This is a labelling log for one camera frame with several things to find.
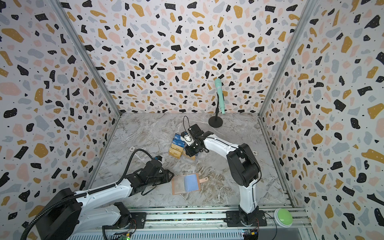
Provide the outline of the green push button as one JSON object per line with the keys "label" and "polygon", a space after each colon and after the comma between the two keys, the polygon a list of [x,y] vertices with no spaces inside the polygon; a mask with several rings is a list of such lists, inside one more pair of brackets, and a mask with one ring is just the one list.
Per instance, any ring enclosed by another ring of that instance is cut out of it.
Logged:
{"label": "green push button", "polygon": [[290,228],[293,224],[293,216],[286,209],[276,209],[274,212],[274,219],[276,223],[282,228]]}

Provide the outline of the blue card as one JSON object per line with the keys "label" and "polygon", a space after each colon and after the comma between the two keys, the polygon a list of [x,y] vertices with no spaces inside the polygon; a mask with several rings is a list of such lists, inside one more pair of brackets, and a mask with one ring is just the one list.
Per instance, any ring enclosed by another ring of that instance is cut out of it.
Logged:
{"label": "blue card", "polygon": [[180,134],[175,134],[174,139],[178,141],[184,141],[184,138]]}
{"label": "blue card", "polygon": [[173,139],[172,143],[176,146],[179,146],[181,148],[184,148],[185,147],[185,142],[181,141],[181,140],[175,140]]}

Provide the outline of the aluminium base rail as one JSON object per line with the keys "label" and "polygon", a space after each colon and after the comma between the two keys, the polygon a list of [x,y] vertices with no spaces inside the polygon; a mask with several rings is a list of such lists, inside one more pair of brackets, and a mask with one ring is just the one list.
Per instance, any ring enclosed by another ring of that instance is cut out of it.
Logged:
{"label": "aluminium base rail", "polygon": [[[293,216],[290,228],[280,227],[276,209],[286,209]],[[260,206],[261,218],[251,226],[237,223],[237,208],[167,207],[133,208],[132,213],[146,213],[143,229],[106,229],[109,240],[315,240],[316,236],[305,209],[290,205]]]}

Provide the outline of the gold vip card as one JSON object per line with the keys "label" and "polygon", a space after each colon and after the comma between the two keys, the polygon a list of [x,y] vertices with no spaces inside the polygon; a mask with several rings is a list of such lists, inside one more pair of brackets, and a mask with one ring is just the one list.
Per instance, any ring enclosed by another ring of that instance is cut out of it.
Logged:
{"label": "gold vip card", "polygon": [[176,150],[176,151],[179,151],[179,152],[183,152],[184,148],[181,147],[181,146],[178,146],[178,145],[175,145],[175,144],[171,144],[171,148]]}
{"label": "gold vip card", "polygon": [[184,176],[175,176],[172,178],[172,194],[179,195],[186,192]]}
{"label": "gold vip card", "polygon": [[188,155],[187,155],[187,157],[188,157],[189,159],[193,160],[193,161],[196,160],[196,156],[188,156]]}
{"label": "gold vip card", "polygon": [[174,157],[176,159],[180,159],[180,157],[182,156],[182,152],[179,152],[178,150],[175,150],[175,149],[169,149],[169,155],[171,157]]}

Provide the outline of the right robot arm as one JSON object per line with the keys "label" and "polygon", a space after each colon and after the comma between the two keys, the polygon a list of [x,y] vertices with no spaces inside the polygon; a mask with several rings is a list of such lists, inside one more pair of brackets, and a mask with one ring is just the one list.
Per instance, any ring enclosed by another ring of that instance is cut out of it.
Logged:
{"label": "right robot arm", "polygon": [[227,160],[231,176],[240,190],[240,223],[251,226],[259,213],[255,186],[262,178],[262,171],[249,145],[232,144],[213,132],[202,131],[197,124],[182,132],[181,139],[186,143],[185,151],[189,157],[200,152],[215,152]]}

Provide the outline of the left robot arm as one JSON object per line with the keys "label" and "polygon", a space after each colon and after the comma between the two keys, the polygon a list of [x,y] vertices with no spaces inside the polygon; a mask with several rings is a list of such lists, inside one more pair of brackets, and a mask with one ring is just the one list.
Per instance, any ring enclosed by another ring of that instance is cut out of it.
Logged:
{"label": "left robot arm", "polygon": [[143,229],[146,213],[131,213],[122,200],[136,194],[148,194],[146,188],[171,182],[174,173],[154,159],[145,167],[123,177],[119,183],[87,191],[61,190],[44,207],[46,215],[37,222],[43,240],[66,240],[71,235],[97,227],[106,229]]}

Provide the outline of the mint green microphone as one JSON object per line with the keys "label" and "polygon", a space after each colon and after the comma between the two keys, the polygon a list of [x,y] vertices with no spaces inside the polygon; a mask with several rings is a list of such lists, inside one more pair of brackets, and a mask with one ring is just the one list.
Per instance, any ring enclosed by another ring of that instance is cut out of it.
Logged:
{"label": "mint green microphone", "polygon": [[223,85],[220,78],[215,79],[215,87],[217,90],[218,101],[219,101],[218,107],[221,113],[224,115],[226,107],[225,107],[225,100],[224,100],[224,94],[223,94],[223,88],[222,88]]}

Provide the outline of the pink leather card holder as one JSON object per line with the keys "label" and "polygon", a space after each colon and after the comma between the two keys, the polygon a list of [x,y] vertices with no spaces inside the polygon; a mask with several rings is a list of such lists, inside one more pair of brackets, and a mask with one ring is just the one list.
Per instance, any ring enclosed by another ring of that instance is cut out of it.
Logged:
{"label": "pink leather card holder", "polygon": [[201,184],[209,180],[209,178],[200,179],[198,174],[185,175],[184,177],[186,190],[185,193],[200,191]]}

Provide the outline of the black microphone stand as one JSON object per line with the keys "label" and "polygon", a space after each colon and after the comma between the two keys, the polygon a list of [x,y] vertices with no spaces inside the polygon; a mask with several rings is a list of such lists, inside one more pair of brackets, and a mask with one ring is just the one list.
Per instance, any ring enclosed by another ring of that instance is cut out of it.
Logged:
{"label": "black microphone stand", "polygon": [[219,128],[223,125],[223,119],[219,117],[219,113],[221,112],[218,107],[219,101],[217,101],[215,115],[209,118],[209,125],[213,128]]}

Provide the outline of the blue card back left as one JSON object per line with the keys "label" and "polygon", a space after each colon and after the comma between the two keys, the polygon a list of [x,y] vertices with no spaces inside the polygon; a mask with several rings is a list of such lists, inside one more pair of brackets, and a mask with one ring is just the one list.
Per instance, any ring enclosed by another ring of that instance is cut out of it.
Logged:
{"label": "blue card back left", "polygon": [[180,134],[175,134],[174,139],[178,141],[184,141],[184,138]]}

